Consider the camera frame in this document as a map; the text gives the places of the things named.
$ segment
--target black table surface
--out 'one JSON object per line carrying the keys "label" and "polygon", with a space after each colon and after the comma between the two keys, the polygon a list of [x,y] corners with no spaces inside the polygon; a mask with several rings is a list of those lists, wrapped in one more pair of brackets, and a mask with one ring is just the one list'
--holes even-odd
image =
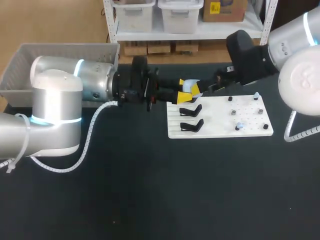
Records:
{"label": "black table surface", "polygon": [[[167,78],[210,78],[218,64],[160,65]],[[121,71],[129,67],[122,65]],[[83,163],[58,174],[29,158],[0,171],[3,240],[319,239],[320,135],[286,143],[291,110],[277,76],[215,96],[258,91],[269,137],[169,139],[166,104],[104,110]],[[56,168],[81,155],[94,109],[83,110],[81,146],[42,158]],[[9,109],[30,115],[30,109]],[[298,115],[293,133],[319,124]]]}

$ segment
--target white shelf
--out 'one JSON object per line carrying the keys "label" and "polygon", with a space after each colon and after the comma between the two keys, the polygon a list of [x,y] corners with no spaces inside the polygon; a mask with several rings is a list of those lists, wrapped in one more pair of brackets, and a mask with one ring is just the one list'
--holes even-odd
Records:
{"label": "white shelf", "polygon": [[199,16],[198,27],[193,34],[172,34],[164,32],[162,12],[155,7],[153,11],[152,32],[116,31],[117,41],[164,41],[164,40],[209,40],[226,39],[238,30],[245,30],[252,38],[261,38],[263,24],[249,3],[243,22],[203,22]]}

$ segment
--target white storage bin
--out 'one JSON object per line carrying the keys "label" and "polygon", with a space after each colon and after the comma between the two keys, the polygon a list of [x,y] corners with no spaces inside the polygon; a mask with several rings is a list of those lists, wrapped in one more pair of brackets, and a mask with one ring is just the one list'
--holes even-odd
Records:
{"label": "white storage bin", "polygon": [[199,10],[204,0],[158,0],[162,9],[164,31],[171,34],[193,34],[197,30]]}
{"label": "white storage bin", "polygon": [[144,4],[116,4],[116,16],[122,32],[151,32],[152,13],[156,0],[146,0]]}

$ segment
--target yellow label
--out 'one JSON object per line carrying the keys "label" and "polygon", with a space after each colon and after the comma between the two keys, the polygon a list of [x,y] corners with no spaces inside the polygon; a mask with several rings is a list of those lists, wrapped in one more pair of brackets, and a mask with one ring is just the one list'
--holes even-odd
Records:
{"label": "yellow label", "polygon": [[219,14],[220,13],[220,2],[211,2],[210,3],[210,14]]}

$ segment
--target white robotic arm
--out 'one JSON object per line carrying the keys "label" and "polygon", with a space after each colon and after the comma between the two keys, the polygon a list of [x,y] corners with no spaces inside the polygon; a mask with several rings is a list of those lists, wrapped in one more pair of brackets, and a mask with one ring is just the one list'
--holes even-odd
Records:
{"label": "white robotic arm", "polygon": [[[0,115],[0,168],[15,168],[22,157],[31,157],[41,167],[66,173],[84,159],[91,132],[99,112],[118,102],[143,103],[147,109],[158,101],[180,103],[192,96],[227,87],[231,82],[246,85],[280,71],[279,92],[283,101],[293,109],[284,139],[292,142],[315,134],[319,127],[290,137],[296,111],[320,115],[320,7],[274,30],[267,45],[254,46],[249,35],[238,31],[227,38],[232,66],[218,71],[215,79],[199,80],[186,93],[180,80],[163,80],[147,69],[145,58],[132,62],[130,79],[122,78],[109,63],[91,62],[63,57],[38,57],[30,71],[33,87],[32,117]],[[170,95],[158,86],[171,88]],[[79,148],[82,100],[104,103],[94,114],[87,141],[79,161],[67,169],[44,165],[36,157],[57,157],[74,153]]]}

